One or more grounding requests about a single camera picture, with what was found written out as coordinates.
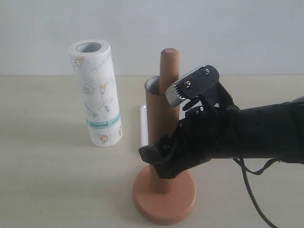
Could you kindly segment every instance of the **light wooden table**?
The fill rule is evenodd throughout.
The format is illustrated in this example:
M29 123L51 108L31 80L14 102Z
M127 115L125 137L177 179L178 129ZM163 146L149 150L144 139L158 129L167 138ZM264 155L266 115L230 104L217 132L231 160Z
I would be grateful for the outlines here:
M147 77L119 77L123 137L109 148L88 135L71 76L0 77L0 227L154 227L138 214L132 185L146 165L139 109ZM222 76L240 108L304 95L302 76ZM246 161L253 170L265 160ZM190 170L197 185L194 212L177 228L267 228L232 160ZM249 175L260 207L280 228L304 227L304 166L278 163Z

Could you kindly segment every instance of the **round wooden base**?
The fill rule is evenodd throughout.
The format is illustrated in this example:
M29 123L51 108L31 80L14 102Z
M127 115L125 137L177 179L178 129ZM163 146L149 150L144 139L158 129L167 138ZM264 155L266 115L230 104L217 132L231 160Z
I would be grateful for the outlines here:
M133 186L133 200L138 211L158 225L171 225L183 221L194 208L195 184L187 171L176 177L175 188L159 194L150 185L149 166L137 175Z

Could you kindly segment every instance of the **green stripe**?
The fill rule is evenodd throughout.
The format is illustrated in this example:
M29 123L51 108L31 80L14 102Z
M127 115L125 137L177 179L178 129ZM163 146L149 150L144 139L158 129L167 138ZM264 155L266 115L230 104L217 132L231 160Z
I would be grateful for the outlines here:
M92 122L86 119L86 124L94 129L105 129L114 126L120 120L120 113L112 120L105 122Z

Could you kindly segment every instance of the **white wall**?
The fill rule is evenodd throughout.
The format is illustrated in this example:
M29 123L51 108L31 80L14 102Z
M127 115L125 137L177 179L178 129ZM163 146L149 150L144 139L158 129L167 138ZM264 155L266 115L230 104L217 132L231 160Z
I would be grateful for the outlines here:
M304 74L302 0L2 0L0 75L72 75L67 49L101 38L116 75L156 75L160 51L181 73Z

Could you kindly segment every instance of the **white paper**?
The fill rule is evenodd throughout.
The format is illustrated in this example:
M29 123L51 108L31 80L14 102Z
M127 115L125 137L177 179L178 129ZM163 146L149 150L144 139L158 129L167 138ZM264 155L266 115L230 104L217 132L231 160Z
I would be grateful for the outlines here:
M69 53L92 143L116 144L123 132L110 44L84 40L71 45Z

